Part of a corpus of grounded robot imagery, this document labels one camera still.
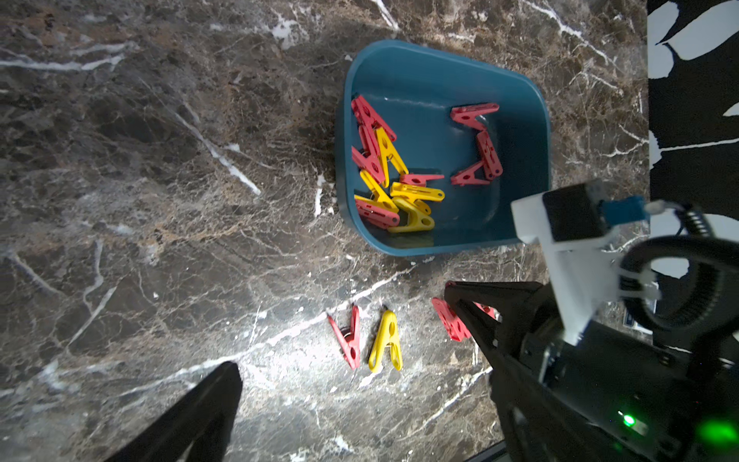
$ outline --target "coiled cable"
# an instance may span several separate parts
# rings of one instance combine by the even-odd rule
[[[711,313],[723,287],[724,267],[739,269],[739,245],[713,238],[713,230],[697,207],[676,203],[663,203],[674,208],[675,215],[689,236],[658,237],[634,246],[621,261],[627,274],[640,274],[655,259],[675,257],[698,262],[695,288],[679,309],[666,315],[656,315],[641,297],[624,296],[629,314],[641,325],[652,330],[675,330],[694,325]],[[621,275],[621,289],[628,292],[642,291],[641,283],[632,276]]]

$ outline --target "green led light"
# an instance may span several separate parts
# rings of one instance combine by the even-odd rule
[[[705,421],[698,426],[698,436],[707,446],[717,449],[739,446],[739,431],[736,424],[729,421]]]

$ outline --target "black and white patterned cloth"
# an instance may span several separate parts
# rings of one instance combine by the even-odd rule
[[[649,0],[647,9],[651,198],[698,204],[719,237],[739,241],[739,0]],[[653,236],[678,229],[671,214],[651,222]],[[664,294],[657,311],[666,313],[692,290],[695,268],[665,259],[653,269]],[[707,320],[654,341],[689,350],[737,303],[731,276]],[[722,345],[724,358],[739,361],[738,340]]]

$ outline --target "blue plastic bin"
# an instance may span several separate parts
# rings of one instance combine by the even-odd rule
[[[446,194],[443,202],[429,204],[433,230],[391,234],[359,217],[354,194],[370,194],[352,161],[351,147],[361,148],[351,110],[356,95],[395,131],[394,145],[411,173],[445,175],[428,184]],[[478,103],[500,105],[488,126],[503,175],[487,186],[453,186],[449,178],[480,157],[477,131],[452,121],[449,111]],[[549,189],[549,132],[544,99],[523,75],[402,41],[375,42],[352,63],[336,115],[339,210],[372,246],[399,257],[519,242],[510,204]],[[398,181],[392,165],[389,172],[391,182]]]

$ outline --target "red clothespin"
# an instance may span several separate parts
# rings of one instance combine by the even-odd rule
[[[328,322],[333,327],[333,332],[336,334],[338,343],[344,350],[344,358],[349,363],[349,367],[356,369],[359,367],[359,307],[354,305],[352,307],[352,324],[350,326],[349,333],[345,336],[336,325],[336,322],[330,315],[326,315]]]
[[[503,174],[503,166],[498,160],[498,153],[495,152],[493,142],[487,130],[477,134],[477,149],[480,151],[480,157],[483,159],[483,170],[485,178],[493,180]]]
[[[485,314],[487,314],[491,318],[495,319],[498,322],[503,321],[503,316],[495,308],[489,307],[488,305],[483,305],[482,303],[477,303],[477,302],[473,302],[473,303],[475,303],[479,309],[481,309]]]
[[[444,175],[420,175],[420,174],[405,174],[401,175],[401,183],[407,185],[423,186],[426,188],[426,181],[441,180]]]
[[[382,207],[367,203],[363,200],[354,199],[359,210],[359,216],[367,218],[367,220],[378,228],[388,229],[391,226],[398,226],[401,218],[393,211],[386,210]]]
[[[462,320],[449,307],[449,303],[437,298],[431,299],[431,303],[434,305],[434,309],[444,324],[444,328],[446,329],[446,333],[449,334],[450,339],[455,342],[461,342],[464,339],[472,337],[472,334],[467,330]]]
[[[357,148],[352,146],[352,160],[354,160],[354,163],[357,164],[360,169],[367,170],[376,182],[382,183],[385,181],[385,174],[382,172],[382,168],[380,167],[380,163],[376,156],[370,155],[365,157],[359,152],[359,150],[357,150]]]
[[[479,162],[476,162],[474,165],[467,167],[466,169],[460,171],[456,175],[454,175],[451,179],[451,182],[453,185],[489,185],[490,182],[487,180],[480,180],[478,178],[474,177],[474,173],[477,170],[480,170],[483,167],[483,162],[480,160]]]
[[[390,141],[395,142],[395,140],[398,139],[395,132],[390,128],[385,120],[382,120],[382,117],[380,117],[380,115],[370,106],[370,103],[367,103],[364,96],[359,95],[354,98],[354,101],[352,101],[352,111],[354,111],[354,116],[357,117],[360,124],[367,126],[369,129],[382,127],[385,129],[385,133],[387,133]]]
[[[370,157],[377,159],[377,163],[380,163],[380,145],[377,143],[377,137],[375,131],[367,127],[363,123],[359,124],[359,139],[362,141],[362,147],[365,152],[369,152]]]
[[[451,117],[454,122],[470,126],[475,130],[483,131],[486,128],[484,125],[477,121],[476,117],[478,115],[485,115],[491,114],[492,112],[497,112],[498,109],[500,109],[500,106],[498,106],[496,103],[459,106],[452,108],[452,112],[449,114],[449,117]]]

